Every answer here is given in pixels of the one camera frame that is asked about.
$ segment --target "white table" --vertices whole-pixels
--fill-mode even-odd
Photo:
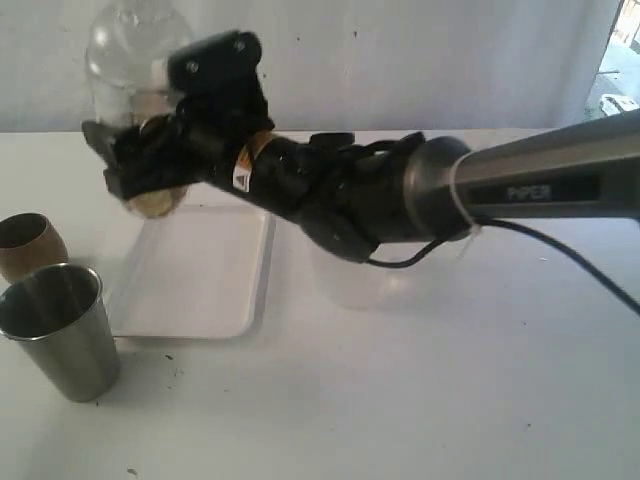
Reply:
[[[0,158],[0,215],[45,213],[112,285],[142,222],[81,136],[0,135]],[[532,223],[640,294],[637,223]],[[0,477],[640,478],[640,321],[530,239],[486,229],[456,261],[460,248],[407,273],[412,295],[354,311],[316,287],[305,238],[279,222],[263,320],[231,341],[119,340],[122,376],[99,404],[64,400],[2,341]]]

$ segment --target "white tray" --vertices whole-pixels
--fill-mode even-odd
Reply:
[[[115,336],[230,338],[262,312],[274,220],[250,206],[183,206],[146,221],[107,301]]]

